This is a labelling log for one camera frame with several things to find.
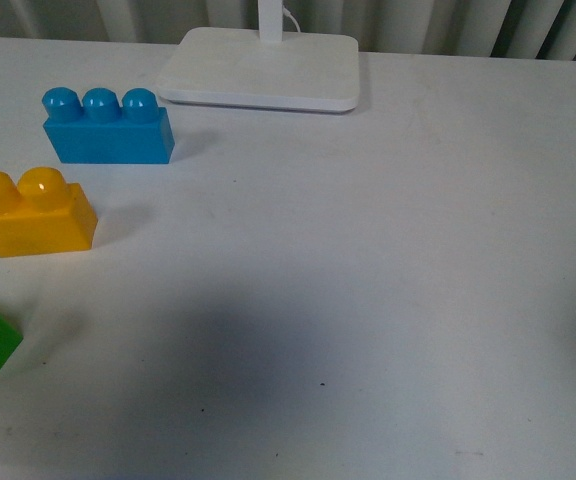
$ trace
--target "lamp base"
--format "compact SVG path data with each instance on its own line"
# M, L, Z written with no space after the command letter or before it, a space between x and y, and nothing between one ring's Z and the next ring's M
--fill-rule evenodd
M354 38L284 32L262 43L256 30L196 28L157 79L172 102L346 112L359 101Z

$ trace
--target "white table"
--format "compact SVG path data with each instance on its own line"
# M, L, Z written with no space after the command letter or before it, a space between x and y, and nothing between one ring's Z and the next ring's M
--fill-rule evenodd
M0 259L0 479L576 478L576 63L362 54L350 114L166 105L170 165L60 165L43 93L173 50L0 39L0 170L100 217Z

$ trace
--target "power cord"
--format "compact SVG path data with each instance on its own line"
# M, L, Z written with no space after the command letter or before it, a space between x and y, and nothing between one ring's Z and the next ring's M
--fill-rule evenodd
M301 33L301 28L299 28L299 23L297 22L297 19L292 16L292 13L290 13L290 10L288 10L286 7L282 6L282 8L284 12L284 17L288 17L290 20L292 20L292 23L295 25L295 28L297 29L297 33Z

